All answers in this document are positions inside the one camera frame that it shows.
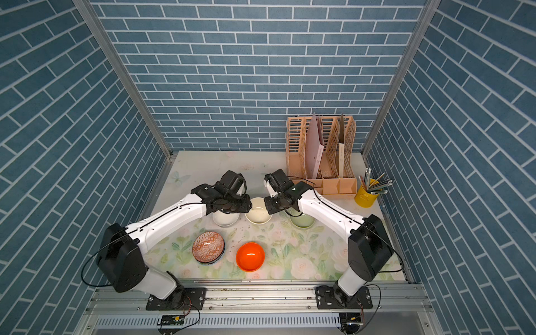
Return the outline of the cream bowl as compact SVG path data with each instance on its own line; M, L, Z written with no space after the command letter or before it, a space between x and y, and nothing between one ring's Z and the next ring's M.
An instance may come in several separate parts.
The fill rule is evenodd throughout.
M270 221L272 215L268 213L263 198L252 198L252 208L246 213L246 218L253 224L262 225Z

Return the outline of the red patterned bowl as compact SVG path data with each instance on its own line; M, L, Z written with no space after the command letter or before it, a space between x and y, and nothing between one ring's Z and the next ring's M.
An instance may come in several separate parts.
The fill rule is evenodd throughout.
M214 231L199 235L192 245L192 254L201 264L213 264L224 254L226 243L224 238Z

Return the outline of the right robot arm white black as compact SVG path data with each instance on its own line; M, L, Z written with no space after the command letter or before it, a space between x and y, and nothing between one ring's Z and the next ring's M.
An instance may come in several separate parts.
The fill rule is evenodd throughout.
M394 248L380 218L353 214L319 195L312 186L290 180L282 184L264 181L269 196L264 198L270 214L293 208L324 223L347 243L348 268L328 293L333 307L357 308L364 301L358 291L372 281L392 257Z

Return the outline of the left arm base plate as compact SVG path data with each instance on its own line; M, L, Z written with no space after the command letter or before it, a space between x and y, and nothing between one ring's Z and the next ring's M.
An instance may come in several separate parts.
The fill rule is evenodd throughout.
M205 303L206 288L176 288L171 295L161 300L154 295L150 295L146 310L148 311L179 311L197 308L202 310Z

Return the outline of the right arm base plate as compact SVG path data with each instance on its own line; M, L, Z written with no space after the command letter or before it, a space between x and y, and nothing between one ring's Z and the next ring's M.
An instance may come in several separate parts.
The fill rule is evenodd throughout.
M362 286L353 296L346 294L334 286L318 286L315 288L318 309L371 309L373 303L369 289Z

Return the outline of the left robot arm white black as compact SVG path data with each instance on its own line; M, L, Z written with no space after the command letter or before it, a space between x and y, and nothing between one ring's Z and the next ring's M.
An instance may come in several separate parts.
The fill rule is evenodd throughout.
M247 186L201 184L174 205L125 227L115 223L104 233L96 264L118 293L137 290L166 300L179 289L171 274L149 266L151 248L188 223L217 211L247 213L252 208Z

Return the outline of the white bowl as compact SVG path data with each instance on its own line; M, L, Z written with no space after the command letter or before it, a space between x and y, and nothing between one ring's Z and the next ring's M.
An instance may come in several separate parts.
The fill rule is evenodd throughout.
M226 214L221 211L212 214L213 222L222 228L228 228L234 225L240 218L239 213Z

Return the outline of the light green bowl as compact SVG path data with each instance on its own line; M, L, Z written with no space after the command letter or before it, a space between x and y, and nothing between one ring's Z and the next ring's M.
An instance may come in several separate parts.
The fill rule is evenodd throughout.
M290 217L292 224L299 229L309 229L314 226L316 220L312 216L305 214L294 215Z

